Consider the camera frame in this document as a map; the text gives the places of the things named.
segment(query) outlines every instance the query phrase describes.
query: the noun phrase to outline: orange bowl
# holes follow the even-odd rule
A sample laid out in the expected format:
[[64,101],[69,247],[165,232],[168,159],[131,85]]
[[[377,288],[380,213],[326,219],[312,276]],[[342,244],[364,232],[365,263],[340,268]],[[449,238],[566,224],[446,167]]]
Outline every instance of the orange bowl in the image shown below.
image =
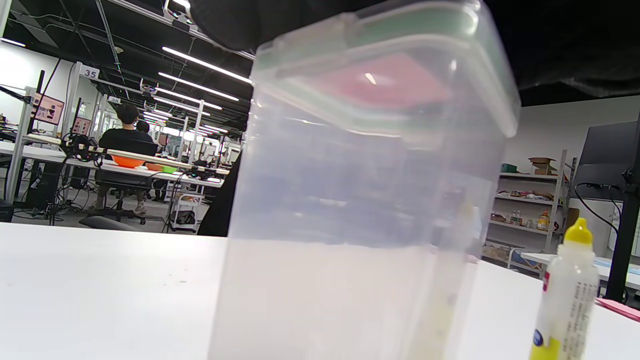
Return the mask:
[[113,158],[113,161],[115,161],[116,164],[118,164],[118,166],[126,167],[126,168],[136,168],[145,163],[144,160],[123,158],[122,156],[111,155],[111,157]]
[[146,163],[145,166],[151,171],[164,171],[162,165]]

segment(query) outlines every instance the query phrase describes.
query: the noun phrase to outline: green bowl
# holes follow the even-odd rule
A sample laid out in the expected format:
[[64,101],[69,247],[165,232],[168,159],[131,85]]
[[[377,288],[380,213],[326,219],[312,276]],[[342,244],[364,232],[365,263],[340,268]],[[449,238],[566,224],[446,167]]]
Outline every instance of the green bowl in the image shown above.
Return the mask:
[[178,168],[163,166],[162,171],[166,172],[167,174],[173,174],[174,172],[178,171]]

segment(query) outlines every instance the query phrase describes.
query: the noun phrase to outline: white table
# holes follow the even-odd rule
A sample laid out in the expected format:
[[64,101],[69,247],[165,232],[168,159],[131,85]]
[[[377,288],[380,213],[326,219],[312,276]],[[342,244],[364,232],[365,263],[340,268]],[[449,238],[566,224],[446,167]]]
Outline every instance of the white table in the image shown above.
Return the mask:
[[[0,233],[3,359],[208,359],[225,239],[3,223]],[[542,283],[471,266],[455,359],[528,359]],[[639,331],[595,306],[584,360],[634,358]]]
[[[10,142],[0,142],[0,154],[12,155],[14,146],[15,144]],[[53,163],[61,163],[66,156],[65,153],[62,151],[55,151],[52,149],[43,149],[43,148],[34,147],[34,146],[25,146],[22,155],[27,159],[48,161]],[[93,164],[93,162],[84,163],[82,161],[75,160],[75,159],[69,159],[67,161],[67,164],[73,165],[75,167],[83,167],[83,168],[90,168],[90,169],[97,168]],[[103,166],[101,168],[105,171],[118,172],[121,174],[130,174],[130,175],[137,175],[137,176],[151,176],[152,174],[156,173],[154,171],[147,169],[144,166],[137,167],[137,168],[120,167],[114,161],[111,161],[111,160],[104,160]],[[164,172],[154,175],[154,179],[169,180],[169,181],[177,181],[178,177],[179,177],[178,175],[167,174]],[[224,180],[221,180],[221,179],[212,178],[210,180],[203,181],[199,179],[192,179],[186,176],[183,176],[180,179],[180,181],[182,183],[208,186],[211,188],[219,188],[224,183]]]
[[[557,256],[555,254],[537,254],[535,252],[524,252],[520,254],[523,259],[532,260],[544,265],[549,265],[551,261]],[[611,261],[611,259],[606,258],[596,258],[600,261]],[[609,281],[609,270],[610,268],[607,266],[596,265],[598,268],[598,273],[600,274],[601,281]],[[628,288],[633,290],[640,290],[640,275],[627,273],[627,285]]]

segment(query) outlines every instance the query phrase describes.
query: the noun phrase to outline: bottle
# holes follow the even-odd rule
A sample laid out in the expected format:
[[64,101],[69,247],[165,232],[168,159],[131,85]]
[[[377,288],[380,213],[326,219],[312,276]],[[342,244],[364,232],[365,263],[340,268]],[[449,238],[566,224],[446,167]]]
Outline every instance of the bottle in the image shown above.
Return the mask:
[[598,269],[593,262],[593,235],[579,218],[549,264],[529,360],[580,360],[584,351]]
[[540,215],[540,217],[538,218],[538,225],[536,225],[536,228],[538,230],[547,231],[549,230],[550,222],[551,222],[551,218],[549,217],[549,212],[545,210],[545,212],[542,213],[542,215]]
[[522,216],[520,215],[520,210],[515,210],[511,213],[511,218],[509,222],[513,225],[522,226]]

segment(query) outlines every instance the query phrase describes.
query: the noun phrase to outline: computer monitor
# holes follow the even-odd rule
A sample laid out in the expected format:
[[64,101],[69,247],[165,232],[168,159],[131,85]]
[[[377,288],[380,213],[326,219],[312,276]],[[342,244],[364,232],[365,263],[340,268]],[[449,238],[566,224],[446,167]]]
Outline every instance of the computer monitor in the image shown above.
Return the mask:
[[89,129],[91,128],[91,120],[77,117],[74,121],[73,133],[89,135]]
[[579,186],[578,193],[583,199],[623,200],[625,179],[622,173],[633,165],[637,125],[635,121],[589,128],[573,185],[606,184],[620,190]]
[[33,110],[31,110],[31,116],[37,121],[58,125],[60,123],[64,107],[65,103],[60,100],[56,100],[46,95],[42,96],[42,94],[36,94],[33,99]]

